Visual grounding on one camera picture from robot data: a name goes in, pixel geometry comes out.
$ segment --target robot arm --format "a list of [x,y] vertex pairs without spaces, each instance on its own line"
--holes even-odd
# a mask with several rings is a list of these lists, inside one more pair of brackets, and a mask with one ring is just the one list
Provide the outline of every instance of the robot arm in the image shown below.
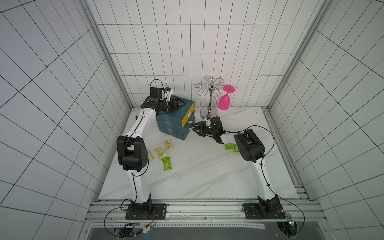
[[263,161],[265,147],[252,129],[225,133],[220,117],[204,119],[204,121],[195,123],[192,126],[194,127],[193,131],[198,135],[202,137],[207,134],[212,135],[217,143],[236,143],[243,159],[250,163],[258,188],[258,199],[262,215],[268,216],[281,209],[280,200],[269,184],[268,171],[265,167],[265,161]]
[[140,106],[141,111],[133,127],[116,144],[119,164],[127,171],[132,186],[132,208],[148,215],[152,210],[151,194],[144,173],[148,169],[148,151],[144,143],[145,130],[159,113],[172,113],[183,103],[172,96],[170,88],[150,88],[150,96]]

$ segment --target cable connector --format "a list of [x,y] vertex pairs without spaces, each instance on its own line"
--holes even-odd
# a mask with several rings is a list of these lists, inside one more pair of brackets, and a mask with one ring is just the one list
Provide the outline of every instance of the cable connector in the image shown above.
[[147,227],[147,228],[144,228],[144,227],[143,227],[143,233],[149,232],[150,230],[151,230],[150,227]]
[[295,226],[295,222],[292,219],[292,215],[287,213],[287,218],[288,218],[289,224],[294,227]]

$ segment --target white tile wall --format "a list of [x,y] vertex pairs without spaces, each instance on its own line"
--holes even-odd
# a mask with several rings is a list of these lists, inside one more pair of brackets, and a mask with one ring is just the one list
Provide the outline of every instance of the white tile wall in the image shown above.
[[271,108],[338,240],[384,232],[383,5],[334,1]]
[[268,105],[321,4],[87,2],[135,106],[141,105],[154,78],[176,95],[195,100],[196,106],[205,105],[206,99],[193,87],[205,75],[221,77],[236,89],[231,106]]
[[[114,2],[117,22],[131,23]],[[6,0],[0,12],[2,238],[77,239],[129,105],[78,0]]]

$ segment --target black cable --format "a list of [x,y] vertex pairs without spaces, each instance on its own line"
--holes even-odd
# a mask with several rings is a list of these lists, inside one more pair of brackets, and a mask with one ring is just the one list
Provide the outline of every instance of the black cable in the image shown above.
[[[242,131],[238,131],[238,132],[243,132],[243,131],[247,130],[248,128],[250,128],[250,127],[254,127],[254,126],[256,126],[256,127],[261,127],[261,128],[263,128],[263,129],[267,130],[267,131],[271,134],[271,136],[272,136],[272,138],[273,138],[273,145],[272,145],[271,149],[264,155],[264,158],[265,158],[265,156],[266,156],[266,155],[273,149],[273,147],[275,146],[275,138],[274,138],[273,134],[271,133],[271,131],[269,131],[269,130],[266,129],[265,127],[262,127],[262,126],[259,126],[259,125],[251,125],[251,126],[247,127],[246,129],[244,129],[244,130],[242,130]],[[261,162],[260,162],[260,165],[261,165],[261,166],[263,165],[263,160],[264,160],[264,158],[263,158],[263,159],[261,160]],[[304,215],[303,211],[302,211],[296,204],[294,204],[294,203],[292,203],[292,202],[290,202],[290,201],[288,201],[288,200],[282,198],[281,196],[277,195],[277,194],[271,189],[270,184],[269,184],[268,181],[266,180],[266,177],[265,177],[265,175],[264,175],[264,171],[263,171],[263,168],[262,168],[262,167],[261,167],[261,169],[262,169],[263,177],[264,177],[264,179],[265,179],[265,182],[266,182],[268,188],[269,188],[269,189],[270,189],[270,190],[271,190],[277,197],[279,197],[279,198],[283,199],[284,201],[287,201],[287,202],[289,202],[290,204],[292,204],[292,205],[294,205],[295,207],[297,207],[297,208],[301,211],[301,213],[303,214],[303,218],[304,218],[304,220],[303,220],[303,224],[302,224],[301,228],[297,231],[297,233],[295,233],[295,235],[292,235],[292,236],[296,236],[296,235],[303,229],[303,226],[304,226],[304,223],[305,223],[305,215]]]
[[[115,236],[115,237],[117,237],[117,238],[121,238],[121,237],[119,237],[119,236],[115,235],[114,233],[111,233],[110,231],[108,231],[107,227],[105,226],[105,220],[107,219],[108,214],[110,214],[113,210],[121,209],[122,211],[126,211],[127,209],[126,209],[126,210],[122,209],[122,205],[124,204],[124,202],[125,202],[126,200],[130,201],[129,199],[124,199],[124,201],[121,202],[120,207],[116,207],[116,208],[112,209],[111,211],[109,211],[109,212],[107,213],[107,215],[105,215],[105,218],[104,218],[104,229],[106,230],[107,233],[109,233],[109,234],[111,234],[112,236]],[[143,229],[140,229],[140,230],[139,230],[138,232],[136,232],[136,233],[133,232],[133,228],[134,228],[134,226],[135,226],[135,223],[128,223],[128,224],[124,225],[123,229],[125,229],[125,228],[128,227],[128,226],[131,226],[130,224],[133,224],[131,230],[130,230],[129,232],[127,232],[127,233],[125,234],[125,236],[123,236],[122,238],[124,238],[124,237],[134,237],[134,236],[137,235],[137,234],[141,234],[141,233],[143,233]]]
[[[112,209],[111,211],[116,210],[116,209],[121,209],[121,206],[120,206],[120,207],[116,207],[115,209]],[[104,218],[104,229],[107,231],[107,233],[111,234],[112,236],[115,236],[115,237],[119,238],[119,236],[117,236],[117,235],[111,233],[110,231],[108,231],[108,230],[107,230],[107,227],[105,226],[105,220],[107,219],[107,216],[108,216],[108,214],[111,213],[111,211],[109,211],[109,212],[107,213],[107,215],[105,215],[105,218]]]
[[167,99],[167,98],[168,98],[167,90],[164,88],[163,82],[162,82],[160,79],[153,79],[153,80],[151,81],[151,83],[149,84],[149,88],[151,88],[151,85],[152,85],[153,81],[155,81],[155,80],[159,80],[159,81],[161,82],[161,86],[163,86],[163,89],[162,89],[162,90],[164,91],[164,93],[167,94],[167,96],[166,96],[166,99]]
[[163,86],[163,88],[164,88],[163,82],[162,82],[160,79],[153,79],[153,80],[152,80],[152,82],[149,84],[149,87],[151,87],[151,85],[152,85],[153,81],[155,81],[155,80],[159,80],[159,81],[161,82],[161,85],[162,85],[162,86]]
[[[132,143],[132,144],[135,144],[135,143],[132,142],[131,140],[129,140],[129,138],[135,133],[136,129],[139,127],[141,121],[142,121],[143,118],[144,118],[144,109],[143,109],[142,111],[143,111],[143,116],[141,117],[139,124],[136,126],[135,130],[133,130],[132,134],[128,137],[128,142],[130,142],[130,143]],[[145,156],[147,156],[147,158],[149,159],[149,157],[148,157],[148,155],[146,154],[146,152],[144,151],[144,149],[142,149],[142,148],[141,148],[139,145],[137,145],[137,144],[135,144],[135,145],[136,145],[138,148],[140,148],[140,149],[143,151],[143,153],[145,154]]]

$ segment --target black mounting plate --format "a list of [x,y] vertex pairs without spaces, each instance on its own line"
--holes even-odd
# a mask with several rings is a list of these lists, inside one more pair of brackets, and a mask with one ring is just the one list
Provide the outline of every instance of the black mounting plate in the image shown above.
[[[152,204],[152,210],[157,213],[157,220],[163,220],[166,218],[167,213],[167,204]],[[153,214],[148,215],[145,211],[140,211],[135,209],[133,211],[132,206],[130,205],[127,209],[127,214],[125,215],[126,220],[151,220],[153,218]]]
[[259,204],[243,204],[242,208],[246,219],[285,219],[285,214],[279,214],[277,212],[267,217],[261,216]]

